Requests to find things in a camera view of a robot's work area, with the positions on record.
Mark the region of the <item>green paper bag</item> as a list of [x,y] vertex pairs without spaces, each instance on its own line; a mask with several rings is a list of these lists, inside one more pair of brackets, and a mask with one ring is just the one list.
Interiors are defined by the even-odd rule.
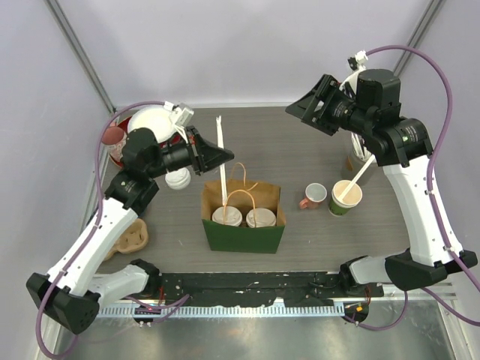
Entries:
[[243,163],[240,179],[207,181],[201,194],[201,219],[213,251],[274,254],[281,243],[286,217],[281,208],[281,187],[247,177]]

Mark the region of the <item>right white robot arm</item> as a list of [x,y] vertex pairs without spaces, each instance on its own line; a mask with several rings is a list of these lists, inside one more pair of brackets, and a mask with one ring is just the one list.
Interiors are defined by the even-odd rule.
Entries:
[[358,134],[390,182],[406,224],[409,248],[389,256],[361,256],[340,267],[338,285],[347,296],[370,283],[410,291],[432,286],[476,266],[476,253],[456,239],[434,178],[427,175],[434,150],[424,124],[401,116],[401,81],[390,70],[361,70],[355,96],[328,74],[286,113],[329,136],[339,129]]

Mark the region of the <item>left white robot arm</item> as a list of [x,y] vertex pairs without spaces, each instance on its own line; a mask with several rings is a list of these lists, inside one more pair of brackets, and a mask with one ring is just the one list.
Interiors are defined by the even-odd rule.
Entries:
[[41,314],[79,335],[105,306],[130,295],[152,299],[158,294],[160,271],[141,259],[103,280],[93,277],[116,241],[155,197],[157,177],[185,167],[201,175],[233,160],[232,151],[203,139],[195,127],[186,127],[185,133],[177,142],[158,141],[146,127],[127,135],[123,168],[104,191],[91,222],[46,274],[34,273],[27,280]]

